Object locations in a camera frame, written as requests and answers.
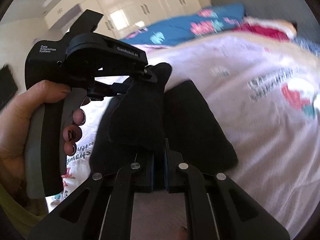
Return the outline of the person's left hand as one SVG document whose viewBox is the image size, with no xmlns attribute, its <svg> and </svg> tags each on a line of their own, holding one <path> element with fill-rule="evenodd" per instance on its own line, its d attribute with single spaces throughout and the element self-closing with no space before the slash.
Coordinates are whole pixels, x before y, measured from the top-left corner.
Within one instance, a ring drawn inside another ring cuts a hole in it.
<svg viewBox="0 0 320 240">
<path fill-rule="evenodd" d="M 16 96 L 1 113 L 1 184 L 10 196 L 21 191 L 25 181 L 24 148 L 33 112 L 70 92 L 67 85 L 43 80 Z"/>
</svg>

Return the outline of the person's right hand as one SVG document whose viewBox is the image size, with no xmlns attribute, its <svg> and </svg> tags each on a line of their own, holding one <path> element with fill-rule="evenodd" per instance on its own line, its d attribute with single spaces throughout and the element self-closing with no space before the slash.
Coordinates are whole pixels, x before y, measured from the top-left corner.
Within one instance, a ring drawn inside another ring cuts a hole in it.
<svg viewBox="0 0 320 240">
<path fill-rule="evenodd" d="M 178 233 L 176 234 L 175 240 L 187 240 L 188 239 L 188 229 L 184 226 L 179 228 Z"/>
</svg>

